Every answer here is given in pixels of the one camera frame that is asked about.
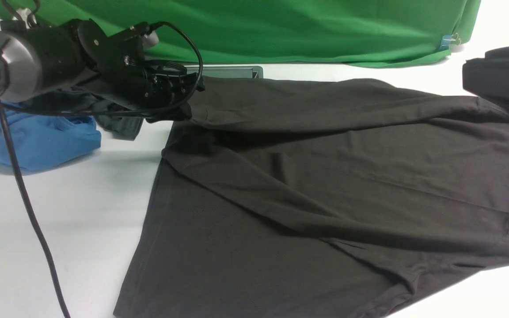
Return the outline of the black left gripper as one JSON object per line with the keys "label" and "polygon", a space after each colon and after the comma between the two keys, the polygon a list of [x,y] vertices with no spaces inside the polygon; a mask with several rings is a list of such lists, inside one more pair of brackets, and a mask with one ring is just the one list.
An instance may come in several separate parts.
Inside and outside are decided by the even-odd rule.
{"label": "black left gripper", "polygon": [[177,62],[147,60],[139,43],[125,42],[129,28],[106,35],[93,21],[83,21],[77,29],[77,38],[87,59],[88,71],[77,86],[125,109],[107,111],[107,115],[143,117],[149,122],[185,120],[189,117],[188,101],[196,92],[205,90],[202,56],[190,38],[174,24],[160,21],[150,25],[155,31],[169,27],[178,33],[194,51],[198,70],[190,74]]}

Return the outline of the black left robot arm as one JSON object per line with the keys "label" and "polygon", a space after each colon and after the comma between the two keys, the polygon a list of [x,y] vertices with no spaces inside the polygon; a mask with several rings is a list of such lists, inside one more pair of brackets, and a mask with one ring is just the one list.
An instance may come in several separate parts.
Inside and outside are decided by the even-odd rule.
{"label": "black left robot arm", "polygon": [[168,22],[141,22],[107,35],[97,22],[73,19],[56,27],[27,28],[20,20],[1,22],[0,101],[20,103],[64,88],[79,88],[119,105],[121,110],[77,106],[27,106],[17,111],[44,116],[143,117],[151,122],[182,119],[184,107],[205,90],[203,60],[193,49],[198,71],[167,60],[147,60],[158,44],[156,30]]}

